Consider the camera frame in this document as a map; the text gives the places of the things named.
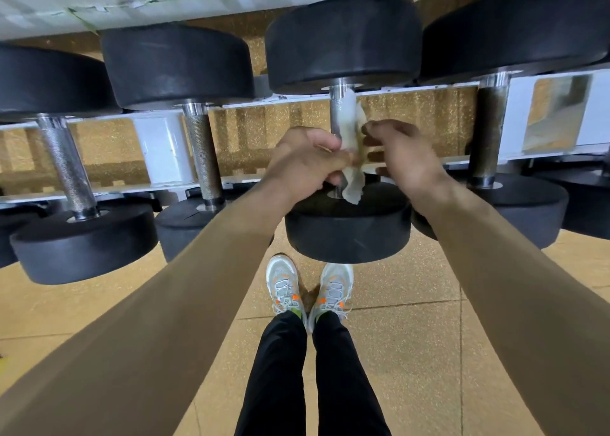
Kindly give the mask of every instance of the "left hand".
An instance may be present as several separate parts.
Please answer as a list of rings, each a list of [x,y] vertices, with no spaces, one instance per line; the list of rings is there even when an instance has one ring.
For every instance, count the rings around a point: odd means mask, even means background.
[[[341,140],[324,129],[290,128],[271,152],[261,186],[276,186],[291,209],[321,189],[325,180],[341,183],[340,171],[351,166],[356,155],[340,148]]]

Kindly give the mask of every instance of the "leg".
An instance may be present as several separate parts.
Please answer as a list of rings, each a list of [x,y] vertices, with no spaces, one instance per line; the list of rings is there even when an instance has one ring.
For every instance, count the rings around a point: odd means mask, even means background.
[[[296,268],[289,257],[275,255],[271,258],[267,265],[267,287],[277,316],[263,332],[235,434],[267,434],[275,419],[281,417],[290,425],[290,434],[304,436],[302,370],[308,319],[299,293]]]
[[[320,436],[390,434],[354,342],[341,324],[341,318],[347,317],[343,307],[351,296],[353,279],[351,266],[327,264],[309,320],[317,352]]]
[[[236,435],[262,435],[281,414],[291,434],[305,434],[302,369],[307,332],[298,315],[287,311],[273,318],[263,332],[248,379]]]

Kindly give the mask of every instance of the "right hand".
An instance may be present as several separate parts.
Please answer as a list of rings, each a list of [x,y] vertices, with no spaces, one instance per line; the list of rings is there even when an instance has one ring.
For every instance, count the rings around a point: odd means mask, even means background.
[[[428,205],[453,183],[415,125],[392,119],[369,121],[362,126],[362,133],[365,146],[385,147],[383,152],[369,153],[370,161],[385,161],[387,165],[378,168],[377,174],[394,179],[419,213],[425,215]]]

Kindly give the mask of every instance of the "forearm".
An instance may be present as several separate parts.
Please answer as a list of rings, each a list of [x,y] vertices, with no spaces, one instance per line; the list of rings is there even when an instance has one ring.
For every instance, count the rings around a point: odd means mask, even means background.
[[[169,435],[205,378],[287,204],[255,187],[154,278],[0,398],[0,434]]]
[[[610,305],[453,182],[426,204],[496,353],[547,434],[610,425]]]

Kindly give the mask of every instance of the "sock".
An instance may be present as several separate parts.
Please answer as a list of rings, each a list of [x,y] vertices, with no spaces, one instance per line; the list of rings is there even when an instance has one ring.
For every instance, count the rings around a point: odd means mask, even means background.
[[[292,311],[296,315],[298,315],[301,320],[303,319],[303,313],[301,312],[301,309],[297,309],[296,307],[291,307],[290,311]]]

